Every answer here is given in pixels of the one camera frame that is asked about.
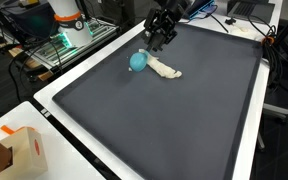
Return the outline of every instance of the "blue balloon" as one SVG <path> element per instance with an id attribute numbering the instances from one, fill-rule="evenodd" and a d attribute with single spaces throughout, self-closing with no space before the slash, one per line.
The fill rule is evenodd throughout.
<path id="1" fill-rule="evenodd" d="M 147 55 L 144 53 L 134 53 L 130 59 L 130 67 L 135 72 L 142 71 L 147 63 Z"/>

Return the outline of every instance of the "white table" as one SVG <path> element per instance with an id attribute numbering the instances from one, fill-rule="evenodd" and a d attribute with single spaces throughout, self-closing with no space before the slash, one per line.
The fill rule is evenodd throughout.
<path id="1" fill-rule="evenodd" d="M 277 25 L 279 20 L 279 15 L 281 11 L 282 0 L 271 0 L 271 2 L 276 3 L 276 7 L 273 13 L 273 18 L 271 24 Z M 225 16 L 225 11 L 223 10 L 225 4 L 219 3 L 218 12 L 214 14 L 222 23 L 228 17 Z M 192 21 L 191 25 L 198 27 L 223 32 L 226 33 L 222 27 L 217 24 L 214 19 L 208 18 L 204 20 Z M 246 27 L 249 32 L 246 34 L 236 33 L 234 29 L 236 27 L 229 27 L 225 25 L 232 35 L 238 35 L 248 39 L 261 39 L 258 33 L 254 32 L 254 28 L 249 24 L 249 22 L 243 22 L 238 20 L 237 24 L 239 27 Z M 263 31 L 267 31 L 268 28 L 264 25 L 257 24 L 259 28 Z M 97 63 L 105 59 L 116 49 L 121 47 L 123 44 L 128 42 L 131 38 L 136 36 L 140 31 L 142 31 L 143 22 L 134 27 L 132 30 L 128 31 L 126 34 L 116 39 L 111 44 L 107 45 L 100 51 L 98 51 L 93 56 L 89 57 L 81 64 L 64 74 L 62 77 L 58 78 L 56 81 L 46 86 L 44 89 L 39 91 L 34 95 L 34 98 L 40 102 L 54 117 L 56 117 L 69 131 L 71 131 L 84 145 L 92 151 L 99 159 L 101 159 L 114 173 L 116 173 L 122 179 L 142 179 L 137 173 L 135 173 L 130 167 L 128 167 L 124 162 L 117 158 L 112 152 L 110 152 L 104 145 L 102 145 L 95 137 L 89 134 L 83 129 L 78 123 L 76 123 L 69 115 L 67 115 L 59 106 L 57 106 L 53 101 L 52 97 L 62 90 L 64 87 L 69 85 L 75 79 L 80 77 L 86 71 L 91 69 Z M 262 107 L 264 102 L 264 96 L 266 91 L 266 84 L 269 74 L 269 68 L 265 61 L 262 61 L 257 74 L 252 98 L 250 101 L 250 107 L 248 110 L 248 115 L 246 117 L 245 127 L 242 135 L 242 140 L 236 160 L 235 170 L 233 179 L 234 180 L 246 180 L 250 177 L 253 155 L 255 151 L 255 145 L 257 140 L 257 134 L 260 124 L 260 118 L 262 113 Z"/>
<path id="2" fill-rule="evenodd" d="M 105 179 L 29 102 L 0 118 L 0 127 L 35 128 L 42 135 L 48 171 L 36 180 Z M 8 135 L 0 130 L 0 140 Z"/>

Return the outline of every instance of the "cable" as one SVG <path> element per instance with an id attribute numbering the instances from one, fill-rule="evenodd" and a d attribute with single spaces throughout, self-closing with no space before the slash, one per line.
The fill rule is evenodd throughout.
<path id="1" fill-rule="evenodd" d="M 8 65 L 8 73 L 9 73 L 9 75 L 11 76 L 11 79 L 12 79 L 12 81 L 13 81 L 13 83 L 14 83 L 15 92 L 16 92 L 16 97 L 17 97 L 17 100 L 18 100 L 19 103 L 21 103 L 22 101 L 21 101 L 21 98 L 20 98 L 20 93 L 19 93 L 18 85 L 17 85 L 17 82 L 16 82 L 16 80 L 15 80 L 15 78 L 14 78 L 14 76 L 13 76 L 11 67 L 12 67 L 12 64 L 14 63 L 14 61 L 15 61 L 18 57 L 22 56 L 25 52 L 26 52 L 26 50 L 24 50 L 24 51 L 22 51 L 21 53 L 19 53 L 18 55 L 16 55 L 16 56 L 12 59 L 12 61 L 10 62 L 10 64 Z"/>
<path id="2" fill-rule="evenodd" d="M 187 24 L 187 23 L 190 23 L 191 21 L 193 21 L 194 19 L 206 19 L 206 18 L 210 17 L 211 14 L 213 14 L 217 10 L 218 6 L 217 5 L 213 5 L 211 7 L 215 7 L 215 9 L 212 12 L 199 11 L 199 13 L 201 13 L 201 12 L 206 13 L 204 17 L 202 17 L 202 18 L 201 17 L 194 17 L 194 18 L 188 20 L 187 22 L 182 22 L 182 23 Z"/>
<path id="3" fill-rule="evenodd" d="M 94 7 L 93 7 L 93 4 L 91 3 L 91 2 L 89 2 L 89 1 L 86 1 L 86 2 L 88 2 L 90 5 L 91 5 L 91 8 L 92 8 L 92 12 L 93 12 L 93 16 L 94 16 L 94 19 L 96 20 L 96 22 L 99 24 L 99 25 L 105 25 L 105 26 L 111 26 L 111 27 L 117 27 L 117 26 L 115 26 L 115 25 L 110 25 L 110 24 L 102 24 L 102 23 L 100 23 L 99 22 L 99 20 L 98 20 L 98 18 L 96 17 L 96 14 L 95 14 L 95 11 L 94 11 Z"/>
<path id="4" fill-rule="evenodd" d="M 46 43 L 46 42 L 42 43 L 39 47 L 37 47 L 37 48 L 23 61 L 23 64 L 22 64 L 22 66 L 21 66 L 21 68 L 20 68 L 20 82 L 21 82 L 21 84 L 22 84 L 22 86 L 24 87 L 25 90 L 28 90 L 28 89 L 25 87 L 25 85 L 24 85 L 24 83 L 23 83 L 23 81 L 22 81 L 22 72 L 23 72 L 24 66 L 26 65 L 27 61 L 28 61 L 29 59 L 31 59 L 31 57 L 32 57 L 38 50 L 40 50 L 40 49 L 45 45 L 45 43 Z"/>
<path id="5" fill-rule="evenodd" d="M 88 10 L 87 10 L 85 1 L 84 1 L 84 0 L 80 0 L 80 1 L 79 1 L 80 3 L 78 3 L 78 2 L 75 0 L 75 2 L 76 2 L 76 5 L 77 5 L 77 6 L 80 5 L 80 6 L 82 7 L 82 10 L 84 11 L 84 15 L 85 15 L 86 21 L 91 20 L 91 17 L 90 17 L 90 15 L 88 14 Z"/>
<path id="6" fill-rule="evenodd" d="M 25 34 L 27 34 L 27 35 L 30 35 L 30 36 L 32 36 L 32 37 L 41 39 L 41 40 L 39 40 L 39 41 L 29 42 L 29 43 L 35 43 L 35 44 L 36 44 L 36 43 L 42 43 L 42 42 L 44 42 L 44 41 L 49 40 L 49 37 L 52 35 L 52 32 L 54 31 L 54 28 L 56 27 L 56 21 L 53 21 L 52 27 L 51 27 L 51 30 L 50 30 L 50 33 L 49 33 L 49 35 L 45 38 L 45 37 L 41 37 L 41 36 L 38 36 L 38 35 L 31 34 L 31 33 L 27 32 L 26 30 L 22 29 L 21 26 L 19 26 L 15 21 L 11 21 L 11 22 L 12 22 L 12 24 L 13 24 L 15 27 L 17 27 L 17 29 L 19 29 L 19 30 L 22 31 L 23 33 L 25 33 Z"/>
<path id="7" fill-rule="evenodd" d="M 256 18 L 260 21 L 262 21 L 269 30 L 265 34 L 263 31 L 261 31 L 250 19 Z M 267 22 L 265 22 L 263 19 L 257 17 L 257 16 L 248 16 L 248 21 L 251 23 L 251 25 L 264 36 L 264 39 L 262 40 L 262 48 L 264 52 L 265 58 L 269 62 L 270 66 L 270 72 L 269 72 L 269 79 L 268 79 L 268 87 L 273 89 L 272 92 L 276 91 L 279 87 L 280 80 L 282 79 L 283 75 L 283 65 L 280 58 L 282 58 L 285 62 L 288 63 L 288 60 L 283 57 L 279 51 L 274 47 L 274 41 L 277 34 L 276 26 L 270 26 Z"/>
<path id="8" fill-rule="evenodd" d="M 218 22 L 218 24 L 220 24 L 222 26 L 222 28 L 226 31 L 226 33 L 228 33 L 228 30 L 224 27 L 224 25 L 218 20 L 216 19 L 216 17 L 214 17 L 212 14 L 211 14 L 211 17 L 216 21 Z"/>
<path id="9" fill-rule="evenodd" d="M 15 8 L 15 7 L 20 7 L 20 6 L 4 6 L 4 7 L 1 7 L 1 9 L 8 9 L 8 8 Z"/>
<path id="10" fill-rule="evenodd" d="M 58 54 L 58 51 L 57 51 L 56 47 L 54 46 L 54 43 L 51 42 L 51 41 L 50 41 L 50 43 L 51 43 L 51 45 L 53 46 L 53 48 L 54 48 L 54 50 L 56 52 L 56 55 L 57 55 L 57 58 L 58 58 L 58 63 L 59 63 L 59 68 L 61 70 L 61 74 L 63 75 L 63 66 L 62 66 L 62 61 L 61 61 L 60 55 Z"/>
<path id="11" fill-rule="evenodd" d="M 217 10 L 218 6 L 217 5 L 213 5 L 212 7 L 215 7 L 215 9 L 212 12 L 200 11 L 200 12 L 206 13 L 205 17 L 203 17 L 203 18 L 195 17 L 193 19 L 188 20 L 187 22 L 182 22 L 182 23 L 187 24 L 187 23 L 190 23 L 194 19 L 205 19 L 205 18 L 208 18 L 208 17 L 212 17 L 226 31 L 226 33 L 229 33 L 229 31 L 225 28 L 225 26 L 215 16 L 213 16 L 213 13 Z"/>
<path id="12" fill-rule="evenodd" d="M 2 27 L 1 21 L 0 21 L 0 29 L 1 29 L 1 34 L 2 34 L 2 37 L 3 37 L 3 41 L 4 41 L 5 45 L 6 45 L 7 41 L 5 39 L 4 30 L 3 30 L 3 27 Z"/>

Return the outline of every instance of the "dark gray surface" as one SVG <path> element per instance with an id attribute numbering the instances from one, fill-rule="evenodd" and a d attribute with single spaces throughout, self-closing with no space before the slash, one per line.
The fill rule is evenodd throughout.
<path id="1" fill-rule="evenodd" d="M 139 36 L 54 100 L 145 179 L 229 179 L 258 70 L 255 42 L 178 25 L 159 52 L 183 72 L 129 72 Z"/>

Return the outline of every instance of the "orange label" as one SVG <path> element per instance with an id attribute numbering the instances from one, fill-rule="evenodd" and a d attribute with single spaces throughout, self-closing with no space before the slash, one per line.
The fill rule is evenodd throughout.
<path id="1" fill-rule="evenodd" d="M 34 141 L 34 144 L 35 144 L 35 150 L 36 150 L 37 155 L 40 155 L 40 147 L 39 147 L 38 142 L 37 142 L 36 139 Z"/>

